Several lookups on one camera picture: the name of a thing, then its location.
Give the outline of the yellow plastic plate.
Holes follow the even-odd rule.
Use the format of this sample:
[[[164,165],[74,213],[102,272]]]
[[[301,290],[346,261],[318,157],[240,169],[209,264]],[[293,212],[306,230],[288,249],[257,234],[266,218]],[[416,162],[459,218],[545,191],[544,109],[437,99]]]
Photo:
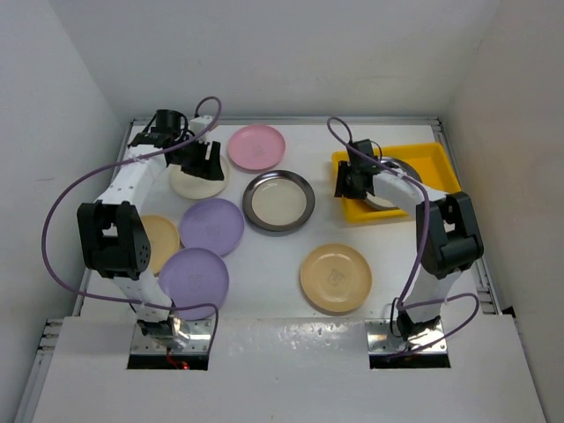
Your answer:
[[[158,275],[164,264],[180,248],[180,235],[175,224],[159,215],[144,215],[141,222],[150,242],[149,268]]]
[[[368,298],[373,277],[366,258],[356,249],[328,243],[314,249],[300,269],[301,290],[317,309],[348,314]]]

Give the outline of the cream white plastic plate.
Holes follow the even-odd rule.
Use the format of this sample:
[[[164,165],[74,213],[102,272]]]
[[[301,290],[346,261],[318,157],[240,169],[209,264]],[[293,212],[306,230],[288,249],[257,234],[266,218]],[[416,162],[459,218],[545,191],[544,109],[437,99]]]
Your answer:
[[[185,174],[179,165],[170,165],[169,185],[173,192],[187,199],[200,200],[214,197],[223,191],[229,182],[230,167],[223,155],[220,156],[220,165],[224,175],[221,181],[210,181]]]

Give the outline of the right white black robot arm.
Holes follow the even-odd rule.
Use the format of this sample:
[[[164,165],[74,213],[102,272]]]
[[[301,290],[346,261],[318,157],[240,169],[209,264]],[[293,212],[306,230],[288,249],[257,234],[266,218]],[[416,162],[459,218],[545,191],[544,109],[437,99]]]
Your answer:
[[[433,329],[452,286],[484,253],[471,198],[463,191],[432,189],[399,167],[374,155],[366,139],[345,143],[347,160],[338,162],[336,197],[379,197],[416,222],[417,252],[408,280],[396,301],[399,336],[408,340]]]

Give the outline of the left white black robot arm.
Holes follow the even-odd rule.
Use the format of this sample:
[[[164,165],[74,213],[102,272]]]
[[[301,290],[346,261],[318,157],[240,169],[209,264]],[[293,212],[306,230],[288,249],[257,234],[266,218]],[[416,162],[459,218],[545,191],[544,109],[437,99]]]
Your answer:
[[[152,249],[139,215],[156,179],[169,165],[197,178],[221,181],[220,143],[175,133],[138,133],[112,184],[92,203],[78,207],[78,230],[85,265],[113,281],[130,304],[145,335],[172,337],[183,311],[219,314],[216,301],[176,303],[149,269]]]

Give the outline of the purple plastic plate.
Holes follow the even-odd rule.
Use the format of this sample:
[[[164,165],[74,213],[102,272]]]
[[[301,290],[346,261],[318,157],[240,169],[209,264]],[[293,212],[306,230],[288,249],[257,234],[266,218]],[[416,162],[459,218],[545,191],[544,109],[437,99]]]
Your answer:
[[[218,256],[228,255],[239,245],[244,229],[240,208],[223,198],[208,198],[192,205],[178,225],[185,248],[208,249]]]
[[[223,259],[208,249],[182,249],[162,267],[159,285],[177,308],[214,304],[221,308],[229,288],[229,274]],[[183,320],[202,320],[214,314],[211,306],[177,311]]]

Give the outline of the pink plastic plate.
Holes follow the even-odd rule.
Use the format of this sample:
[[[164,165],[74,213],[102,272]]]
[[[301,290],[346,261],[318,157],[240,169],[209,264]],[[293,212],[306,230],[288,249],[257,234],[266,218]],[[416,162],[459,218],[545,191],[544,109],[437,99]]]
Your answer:
[[[230,137],[226,150],[237,167],[261,171],[274,167],[283,159],[286,140],[271,126],[249,125]]]

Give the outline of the dark metal plate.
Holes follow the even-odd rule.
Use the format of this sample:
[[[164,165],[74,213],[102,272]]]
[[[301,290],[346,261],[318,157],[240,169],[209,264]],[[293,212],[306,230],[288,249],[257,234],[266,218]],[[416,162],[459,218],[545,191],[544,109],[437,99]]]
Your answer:
[[[394,170],[397,170],[401,174],[407,174],[417,182],[422,182],[419,173],[415,170],[415,168],[400,159],[383,157],[381,159],[381,163],[386,167],[390,167]],[[397,210],[397,207],[394,206],[393,203],[391,203],[390,201],[385,200],[384,198],[381,197],[372,196],[370,194],[367,194],[365,203],[378,212]]]
[[[241,205],[255,227],[277,234],[295,232],[315,209],[315,192],[309,182],[288,170],[258,175],[245,188]]]

